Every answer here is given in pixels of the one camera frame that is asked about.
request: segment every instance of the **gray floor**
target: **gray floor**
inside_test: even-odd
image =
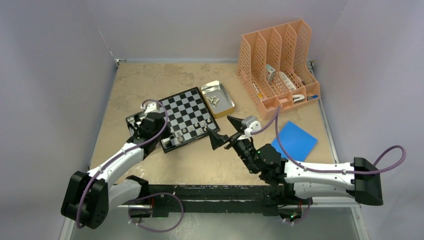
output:
[[[128,210],[116,208],[97,229],[74,228],[75,240],[358,240],[352,211],[344,208],[311,208],[304,221],[293,227],[278,217],[254,213],[188,213],[181,224],[167,233],[154,233],[128,224]],[[179,214],[144,220],[155,229],[173,226]]]

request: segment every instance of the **wooden tabletop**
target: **wooden tabletop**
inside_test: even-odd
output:
[[[234,117],[260,115],[236,76],[235,63],[121,63],[100,128],[91,168],[109,159],[130,137],[125,118],[140,112],[145,99],[163,99],[193,87],[219,80],[235,103]],[[292,121],[318,139],[305,162],[334,163],[328,135],[318,102],[279,115],[280,129]],[[226,117],[216,119],[220,134],[235,133]],[[262,126],[268,121],[261,120]],[[275,128],[253,137],[257,148],[271,143]],[[213,151],[208,137],[168,153],[160,145],[144,161],[132,167],[121,179],[136,175],[150,184],[170,185],[265,185],[258,174],[250,174],[233,149]]]

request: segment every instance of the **checkerboard pattern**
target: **checkerboard pattern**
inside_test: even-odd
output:
[[[206,137],[208,133],[204,130],[205,127],[220,130],[197,87],[159,101],[168,113],[168,126],[172,134],[171,137],[160,141],[165,153]],[[160,113],[165,116],[163,108]]]

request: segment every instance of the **blue paper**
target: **blue paper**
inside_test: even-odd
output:
[[[317,139],[305,132],[293,122],[289,121],[278,133],[282,146],[287,153],[296,161],[303,162],[317,144]],[[277,152],[281,153],[282,158],[287,158],[278,144],[277,138],[271,145]]]

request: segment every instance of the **perforated mesh organizer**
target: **perforated mesh organizer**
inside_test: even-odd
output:
[[[311,28],[303,20],[241,36],[237,76],[263,119],[271,118],[278,106],[283,112],[321,97],[320,84],[306,65],[310,40]],[[276,69],[271,82],[266,77],[267,64]],[[279,72],[296,89],[290,90]],[[303,95],[304,100],[295,102],[294,95]]]

